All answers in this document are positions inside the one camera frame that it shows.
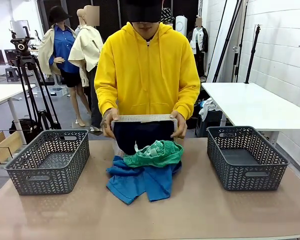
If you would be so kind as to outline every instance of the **brown tabletop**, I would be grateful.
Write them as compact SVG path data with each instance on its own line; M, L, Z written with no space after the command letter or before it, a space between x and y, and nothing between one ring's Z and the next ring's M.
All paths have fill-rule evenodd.
M225 191L204 138L183 143L183 167L170 199L143 194L127 206L106 188L111 141L91 141L90 159L72 193L19 196L0 190L0 240L164 240L300 235L300 179L287 168L278 191Z

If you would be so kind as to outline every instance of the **white shirt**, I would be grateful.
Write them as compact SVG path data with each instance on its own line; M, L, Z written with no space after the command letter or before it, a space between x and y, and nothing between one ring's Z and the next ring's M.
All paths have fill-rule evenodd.
M202 27L196 27L193 30L192 34L192 40L190 41L190 46L192 48L193 54L197 54L197 46L196 43L199 45L200 51L203 49L203 43L204 43L204 31Z

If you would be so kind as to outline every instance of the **black hat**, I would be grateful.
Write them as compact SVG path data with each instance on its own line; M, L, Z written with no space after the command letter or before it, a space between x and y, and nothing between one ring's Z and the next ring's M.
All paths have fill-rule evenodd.
M162 23L164 22L168 22L168 23L171 23L175 20L175 18L172 16L172 13L171 13L171 9L169 7L165 7L162 9L162 12L161 12L161 21Z
M129 22L158 23L162 0L126 0L126 9Z
M50 14L49 14L50 23L58 23L68 18L71 18L71 16L67 14L61 6L54 6L50 9Z

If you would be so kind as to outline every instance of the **table leg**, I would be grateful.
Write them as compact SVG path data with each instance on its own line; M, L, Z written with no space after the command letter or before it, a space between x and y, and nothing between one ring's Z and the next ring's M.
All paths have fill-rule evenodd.
M10 111L11 111L11 114L12 114L12 117L13 117L13 122L15 124L15 128L17 130L19 130L18 132L20 133L22 143L24 145L27 145L24 132L22 131L22 128L21 128L21 125L20 125L20 122L19 122L19 118L18 118L17 113L16 113L15 106L14 106L13 100L11 98L8 99L8 104L9 104Z
M221 122L220 122L220 127L224 127L227 123L227 117L224 113L222 113L222 118L221 118Z
M279 137L279 131L271 131L270 132L270 137L269 137L269 142L273 145L276 146L277 144L277 140Z

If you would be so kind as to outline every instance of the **blue shirt on mannequin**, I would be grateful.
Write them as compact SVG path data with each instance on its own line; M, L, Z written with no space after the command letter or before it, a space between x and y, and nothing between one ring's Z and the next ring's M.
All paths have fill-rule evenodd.
M63 31L60 27L54 27L54 46L53 55L49 59L49 64L54 64L54 58L61 57L65 60L64 63L57 63L57 67L63 71L71 74L79 73L79 67L73 65L68 61L70 51L74 45L75 38L68 28Z

